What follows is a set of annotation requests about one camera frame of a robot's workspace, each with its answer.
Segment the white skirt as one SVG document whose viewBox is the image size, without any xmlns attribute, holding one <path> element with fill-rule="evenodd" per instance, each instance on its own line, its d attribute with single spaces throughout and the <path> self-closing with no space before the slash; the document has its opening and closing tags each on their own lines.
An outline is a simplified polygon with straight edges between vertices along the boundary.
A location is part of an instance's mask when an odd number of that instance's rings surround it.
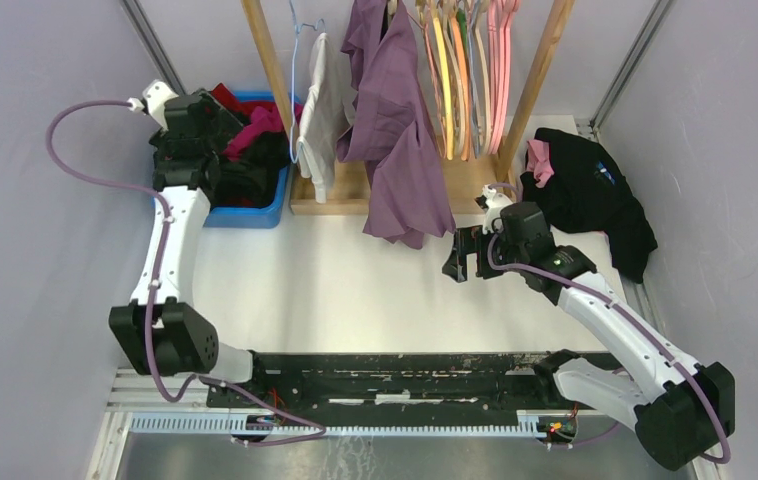
<svg viewBox="0 0 758 480">
<path fill-rule="evenodd" d="M 335 183 L 337 141 L 350 126 L 345 59 L 329 34 L 318 35 L 309 67 L 311 83 L 299 119 L 295 159 L 301 177 L 311 181 L 314 200 L 325 204 Z"/>
</svg>

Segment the purple garment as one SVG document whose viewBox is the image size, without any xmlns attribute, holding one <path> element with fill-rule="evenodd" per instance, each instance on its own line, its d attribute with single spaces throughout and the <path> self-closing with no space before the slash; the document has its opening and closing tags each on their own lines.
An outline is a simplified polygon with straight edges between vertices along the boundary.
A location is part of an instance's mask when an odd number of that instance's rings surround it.
<svg viewBox="0 0 758 480">
<path fill-rule="evenodd" d="M 350 60 L 355 118 L 338 139 L 340 162 L 361 162 L 370 186 L 364 233 L 411 249 L 456 229 L 431 118 L 418 77 L 418 48 L 399 3 L 356 1 L 341 47 Z"/>
</svg>

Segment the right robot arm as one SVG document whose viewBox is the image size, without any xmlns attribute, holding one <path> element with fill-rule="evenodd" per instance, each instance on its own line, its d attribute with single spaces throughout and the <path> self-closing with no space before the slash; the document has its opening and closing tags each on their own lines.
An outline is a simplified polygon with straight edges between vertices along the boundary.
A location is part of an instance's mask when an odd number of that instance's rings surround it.
<svg viewBox="0 0 758 480">
<path fill-rule="evenodd" d="M 735 430 L 735 379 L 722 363 L 705 365 L 665 338 L 623 301 L 581 250 L 559 245 L 541 209 L 494 190 L 475 200 L 478 226 L 456 231 L 442 272 L 458 283 L 509 272 L 581 323 L 623 371 L 594 366 L 569 350 L 536 365 L 535 400 L 557 408 L 570 400 L 631 430 L 660 466 L 678 470 L 696 458 L 727 464 Z"/>
</svg>

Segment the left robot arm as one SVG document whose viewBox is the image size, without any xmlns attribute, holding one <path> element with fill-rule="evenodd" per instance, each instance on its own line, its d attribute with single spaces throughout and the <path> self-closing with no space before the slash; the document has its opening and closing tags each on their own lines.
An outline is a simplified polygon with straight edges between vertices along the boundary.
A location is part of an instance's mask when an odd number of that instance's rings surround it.
<svg viewBox="0 0 758 480">
<path fill-rule="evenodd" d="M 132 368 L 149 375 L 189 373 L 223 383 L 246 406 L 262 404 L 269 379 L 253 370 L 253 354 L 220 340 L 193 306 L 198 241 L 221 180 L 223 152 L 241 122 L 210 93 L 179 95 L 156 80 L 134 107 L 159 126 L 154 147 L 154 224 L 147 257 L 128 304 L 108 323 Z"/>
</svg>

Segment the wooden hanger rack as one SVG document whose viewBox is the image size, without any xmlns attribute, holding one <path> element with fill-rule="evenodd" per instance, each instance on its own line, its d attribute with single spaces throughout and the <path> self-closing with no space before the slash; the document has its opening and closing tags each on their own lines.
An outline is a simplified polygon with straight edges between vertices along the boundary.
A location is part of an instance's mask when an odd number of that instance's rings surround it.
<svg viewBox="0 0 758 480">
<path fill-rule="evenodd" d="M 243 0 L 241 4 L 280 117 L 284 126 L 290 128 L 294 124 L 291 114 L 292 100 L 262 5 L 254 0 Z M 573 7 L 572 1 L 552 3 L 510 128 L 497 153 L 469 162 L 442 162 L 453 213 L 477 213 L 479 209 L 474 205 L 473 197 L 480 192 L 484 184 L 512 181 L 512 175 L 515 173 L 512 162 L 519 151 L 523 134 Z M 316 202 L 314 193 L 315 189 L 310 180 L 295 176 L 290 189 L 292 212 L 296 215 L 363 215 L 368 211 L 369 188 L 365 169 L 354 163 L 336 168 L 335 185 L 327 202 Z"/>
</svg>

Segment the yellow hanger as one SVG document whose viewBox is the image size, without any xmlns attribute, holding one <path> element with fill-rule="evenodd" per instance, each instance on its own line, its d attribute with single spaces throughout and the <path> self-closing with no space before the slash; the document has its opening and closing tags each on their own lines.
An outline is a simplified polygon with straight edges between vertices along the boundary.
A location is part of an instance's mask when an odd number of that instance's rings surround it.
<svg viewBox="0 0 758 480">
<path fill-rule="evenodd" d="M 441 107 L 444 120 L 445 156 L 448 160 L 452 160 L 455 156 L 455 131 L 452 117 L 452 96 L 449 61 L 442 24 L 438 15 L 436 3 L 433 3 L 429 7 L 429 11 L 437 48 L 439 79 L 441 82 L 441 93 L 443 96 Z"/>
</svg>

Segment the orange hanger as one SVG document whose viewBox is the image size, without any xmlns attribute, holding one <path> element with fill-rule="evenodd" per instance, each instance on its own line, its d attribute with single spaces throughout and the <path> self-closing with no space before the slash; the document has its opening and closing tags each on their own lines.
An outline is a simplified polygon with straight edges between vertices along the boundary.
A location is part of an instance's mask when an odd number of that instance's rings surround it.
<svg viewBox="0 0 758 480">
<path fill-rule="evenodd" d="M 455 10 L 450 16 L 450 28 L 453 35 L 453 46 L 455 49 L 456 60 L 458 64 L 459 80 L 459 104 L 460 104 L 460 127 L 462 132 L 462 151 L 460 158 L 463 161 L 472 159 L 472 139 L 471 139 L 471 121 L 470 121 L 470 98 L 469 98 L 469 75 L 466 65 L 466 54 L 464 50 L 464 40 L 461 35 L 461 27 L 458 20 L 458 11 Z"/>
</svg>

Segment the green hanger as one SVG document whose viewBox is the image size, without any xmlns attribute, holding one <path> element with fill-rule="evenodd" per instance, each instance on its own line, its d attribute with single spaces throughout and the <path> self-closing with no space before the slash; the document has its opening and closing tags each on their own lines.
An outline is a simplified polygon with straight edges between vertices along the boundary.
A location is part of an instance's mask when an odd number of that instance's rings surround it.
<svg viewBox="0 0 758 480">
<path fill-rule="evenodd" d="M 468 49 L 470 45 L 470 40 L 469 40 L 469 21 L 468 21 L 467 11 L 464 10 L 463 8 L 457 9 L 455 18 L 459 26 L 460 36 L 464 44 L 464 48 Z"/>
</svg>

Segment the pink hanger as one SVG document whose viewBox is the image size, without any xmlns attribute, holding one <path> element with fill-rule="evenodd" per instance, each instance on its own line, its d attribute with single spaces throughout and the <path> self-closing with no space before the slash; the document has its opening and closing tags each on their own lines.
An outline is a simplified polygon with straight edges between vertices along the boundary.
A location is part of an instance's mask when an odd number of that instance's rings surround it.
<svg viewBox="0 0 758 480">
<path fill-rule="evenodd" d="M 487 154 L 496 154 L 504 132 L 511 78 L 511 27 L 520 0 L 491 1 L 488 10 L 491 54 L 491 129 Z"/>
</svg>

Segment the magenta garment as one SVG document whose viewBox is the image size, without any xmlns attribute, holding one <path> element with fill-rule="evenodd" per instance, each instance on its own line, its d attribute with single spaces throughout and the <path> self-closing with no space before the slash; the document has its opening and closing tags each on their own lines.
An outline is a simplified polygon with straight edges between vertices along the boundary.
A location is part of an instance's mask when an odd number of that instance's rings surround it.
<svg viewBox="0 0 758 480">
<path fill-rule="evenodd" d="M 271 101 L 238 101 L 228 110 L 235 116 L 245 114 L 247 124 L 228 143 L 223 154 L 233 162 L 249 148 L 263 133 L 284 133 L 286 131 L 278 108 Z"/>
</svg>

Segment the black garment in bin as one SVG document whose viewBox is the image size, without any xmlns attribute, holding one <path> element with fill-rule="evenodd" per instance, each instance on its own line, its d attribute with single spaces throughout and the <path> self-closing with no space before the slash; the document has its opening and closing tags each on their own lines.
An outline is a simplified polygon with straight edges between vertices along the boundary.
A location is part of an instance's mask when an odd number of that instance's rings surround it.
<svg viewBox="0 0 758 480">
<path fill-rule="evenodd" d="M 271 205 L 279 174 L 291 164 L 282 131 L 240 132 L 214 164 L 212 207 L 265 208 Z"/>
</svg>

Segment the pink garment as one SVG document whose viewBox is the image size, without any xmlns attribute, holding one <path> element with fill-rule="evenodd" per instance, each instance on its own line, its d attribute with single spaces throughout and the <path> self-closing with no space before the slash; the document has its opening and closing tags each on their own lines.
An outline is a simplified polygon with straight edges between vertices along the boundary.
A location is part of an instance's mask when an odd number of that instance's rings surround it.
<svg viewBox="0 0 758 480">
<path fill-rule="evenodd" d="M 537 188 L 544 188 L 555 172 L 551 164 L 550 145 L 542 140 L 527 142 L 526 173 L 531 173 Z"/>
</svg>

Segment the blue plastic bin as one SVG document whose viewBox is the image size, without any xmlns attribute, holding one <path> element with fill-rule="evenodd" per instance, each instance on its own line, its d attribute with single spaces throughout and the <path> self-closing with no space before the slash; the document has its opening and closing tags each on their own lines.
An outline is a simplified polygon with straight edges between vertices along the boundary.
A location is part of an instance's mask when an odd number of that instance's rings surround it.
<svg viewBox="0 0 758 480">
<path fill-rule="evenodd" d="M 251 98 L 265 100 L 260 96 L 237 96 L 247 100 Z M 244 126 L 247 124 L 248 120 L 245 118 L 236 117 L 244 123 Z M 164 194 L 169 187 L 187 187 L 191 190 L 200 190 L 210 203 L 210 212 L 205 221 L 206 226 L 209 228 L 270 229 L 277 226 L 284 205 L 285 187 L 291 164 L 280 172 L 279 184 L 270 206 L 260 209 L 213 208 L 211 197 L 214 184 L 214 164 L 217 161 L 217 156 L 203 156 L 193 159 L 167 159 L 164 157 L 159 158 L 154 149 L 152 187 L 160 194 Z"/>
</svg>

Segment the black garment pile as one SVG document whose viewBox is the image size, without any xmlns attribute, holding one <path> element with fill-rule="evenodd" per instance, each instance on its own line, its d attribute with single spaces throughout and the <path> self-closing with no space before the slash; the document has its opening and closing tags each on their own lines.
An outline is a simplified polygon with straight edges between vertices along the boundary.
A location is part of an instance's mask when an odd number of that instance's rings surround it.
<svg viewBox="0 0 758 480">
<path fill-rule="evenodd" d="M 544 188 L 537 188 L 525 165 L 519 176 L 522 198 L 536 203 L 547 222 L 565 233 L 604 233 L 612 265 L 641 284 L 658 243 L 612 156 L 602 145 L 558 129 L 541 127 L 532 139 L 550 145 L 555 174 Z"/>
</svg>

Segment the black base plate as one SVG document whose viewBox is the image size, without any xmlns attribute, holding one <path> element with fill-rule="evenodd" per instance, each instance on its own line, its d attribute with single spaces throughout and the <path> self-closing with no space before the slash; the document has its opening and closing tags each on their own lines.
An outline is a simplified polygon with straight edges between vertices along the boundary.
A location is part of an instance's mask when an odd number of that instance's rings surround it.
<svg viewBox="0 0 758 480">
<path fill-rule="evenodd" d="M 496 427 L 520 411 L 585 413 L 535 372 L 546 352 L 257 353 L 243 388 L 295 418 L 334 427 Z"/>
</svg>

